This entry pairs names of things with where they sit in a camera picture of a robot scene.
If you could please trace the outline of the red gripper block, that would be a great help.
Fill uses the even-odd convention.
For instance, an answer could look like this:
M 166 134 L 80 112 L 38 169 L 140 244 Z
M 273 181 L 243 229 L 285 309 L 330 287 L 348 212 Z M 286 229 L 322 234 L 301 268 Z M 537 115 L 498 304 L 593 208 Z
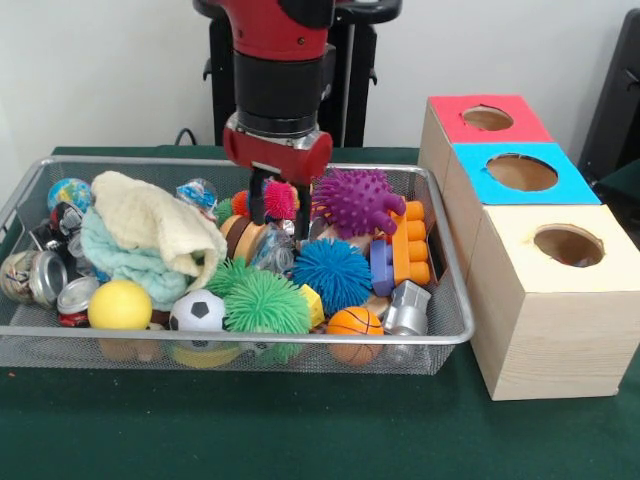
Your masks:
M 299 138 L 274 138 L 249 133 L 234 113 L 223 130 L 227 157 L 236 165 L 253 169 L 249 185 L 249 212 L 256 225 L 265 223 L 263 184 L 268 172 L 279 174 L 295 186 L 299 200 L 295 239 L 308 238 L 311 217 L 312 181 L 324 174 L 333 149 L 332 137 L 317 128 Z

